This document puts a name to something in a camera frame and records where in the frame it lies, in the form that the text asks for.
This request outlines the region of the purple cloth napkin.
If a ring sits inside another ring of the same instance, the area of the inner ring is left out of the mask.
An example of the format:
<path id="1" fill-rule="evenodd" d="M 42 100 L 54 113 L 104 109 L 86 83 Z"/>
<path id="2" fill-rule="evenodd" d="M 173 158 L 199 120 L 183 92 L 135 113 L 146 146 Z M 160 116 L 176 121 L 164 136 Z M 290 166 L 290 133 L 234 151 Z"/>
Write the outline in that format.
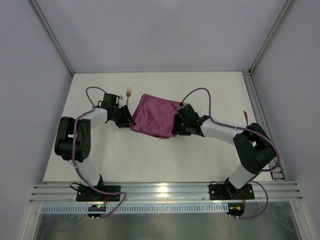
<path id="1" fill-rule="evenodd" d="M 130 129 L 155 138 L 169 139 L 174 136 L 174 116 L 179 108 L 178 101 L 143 94 L 132 115 L 135 124 Z"/>

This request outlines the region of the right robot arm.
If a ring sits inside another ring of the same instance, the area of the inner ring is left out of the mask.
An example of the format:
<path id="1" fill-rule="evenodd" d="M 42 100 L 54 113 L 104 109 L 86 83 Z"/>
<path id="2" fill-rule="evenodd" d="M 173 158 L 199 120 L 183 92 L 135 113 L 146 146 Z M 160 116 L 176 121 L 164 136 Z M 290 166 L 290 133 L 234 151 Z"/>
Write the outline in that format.
<path id="1" fill-rule="evenodd" d="M 173 135 L 214 138 L 235 147 L 240 164 L 223 183 L 208 185 L 209 198 L 218 200 L 253 200 L 250 183 L 274 158 L 277 152 L 271 140 L 257 123 L 246 127 L 217 123 L 208 115 L 199 116 L 190 104 L 180 104 L 173 118 Z"/>

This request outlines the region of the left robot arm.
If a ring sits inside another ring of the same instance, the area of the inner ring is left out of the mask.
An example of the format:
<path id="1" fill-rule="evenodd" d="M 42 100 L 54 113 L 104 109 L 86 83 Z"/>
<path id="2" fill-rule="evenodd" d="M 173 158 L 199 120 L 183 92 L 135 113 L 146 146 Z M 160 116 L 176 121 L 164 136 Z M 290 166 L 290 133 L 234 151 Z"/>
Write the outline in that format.
<path id="1" fill-rule="evenodd" d="M 128 106 L 123 105 L 122 100 L 121 95 L 105 93 L 91 110 L 77 118 L 64 116 L 59 121 L 54 152 L 73 166 L 81 180 L 80 186 L 85 190 L 106 193 L 102 175 L 90 158 L 91 131 L 110 121 L 118 128 L 129 128 L 135 124 Z"/>

